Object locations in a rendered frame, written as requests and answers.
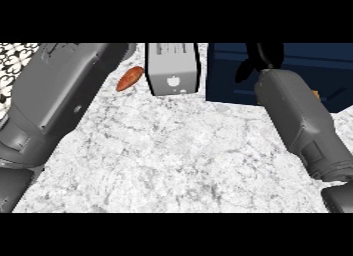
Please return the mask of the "dark blue open drawer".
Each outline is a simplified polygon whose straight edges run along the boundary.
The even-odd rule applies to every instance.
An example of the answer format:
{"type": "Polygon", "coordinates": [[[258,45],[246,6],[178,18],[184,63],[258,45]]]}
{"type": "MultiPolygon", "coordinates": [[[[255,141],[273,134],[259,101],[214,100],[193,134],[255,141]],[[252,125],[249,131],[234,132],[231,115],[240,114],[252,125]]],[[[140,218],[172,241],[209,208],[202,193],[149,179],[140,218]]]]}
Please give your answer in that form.
{"type": "MultiPolygon", "coordinates": [[[[353,43],[286,43],[283,69],[295,71],[318,92],[332,113],[353,105],[353,43]]],[[[242,62],[249,58],[245,43],[211,43],[208,49],[206,100],[256,105],[253,71],[236,82],[242,62]]]]}

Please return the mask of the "grey boxy appliance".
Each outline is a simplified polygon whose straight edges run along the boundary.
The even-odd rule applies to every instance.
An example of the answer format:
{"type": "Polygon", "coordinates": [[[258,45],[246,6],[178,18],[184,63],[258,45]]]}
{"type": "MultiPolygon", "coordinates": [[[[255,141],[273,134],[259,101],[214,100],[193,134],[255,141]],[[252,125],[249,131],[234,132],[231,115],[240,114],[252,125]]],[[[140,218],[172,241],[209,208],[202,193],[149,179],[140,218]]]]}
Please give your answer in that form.
{"type": "Polygon", "coordinates": [[[202,62],[197,43],[147,43],[146,76],[154,96],[199,92],[202,62]]]}

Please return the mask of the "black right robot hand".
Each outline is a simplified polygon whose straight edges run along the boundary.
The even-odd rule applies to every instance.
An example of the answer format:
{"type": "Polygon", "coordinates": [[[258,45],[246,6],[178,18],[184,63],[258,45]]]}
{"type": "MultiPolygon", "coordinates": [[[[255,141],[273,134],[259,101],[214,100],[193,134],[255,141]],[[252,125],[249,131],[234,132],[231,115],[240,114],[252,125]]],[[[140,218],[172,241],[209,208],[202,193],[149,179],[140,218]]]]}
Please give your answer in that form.
{"type": "Polygon", "coordinates": [[[248,43],[249,58],[242,62],[237,69],[236,82],[242,83],[249,79],[255,70],[280,69],[284,62],[283,43],[248,43]]]}

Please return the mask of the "orange sweet potato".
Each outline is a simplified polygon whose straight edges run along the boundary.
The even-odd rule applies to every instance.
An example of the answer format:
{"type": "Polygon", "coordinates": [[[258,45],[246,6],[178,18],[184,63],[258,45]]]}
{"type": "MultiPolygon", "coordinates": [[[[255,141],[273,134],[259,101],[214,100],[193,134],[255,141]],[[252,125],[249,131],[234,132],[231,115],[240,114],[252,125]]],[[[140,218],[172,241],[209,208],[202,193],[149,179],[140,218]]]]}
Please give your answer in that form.
{"type": "Polygon", "coordinates": [[[143,74],[144,68],[141,66],[135,66],[134,68],[131,68],[121,78],[116,90],[126,90],[138,82],[138,80],[143,77],[143,74]]]}

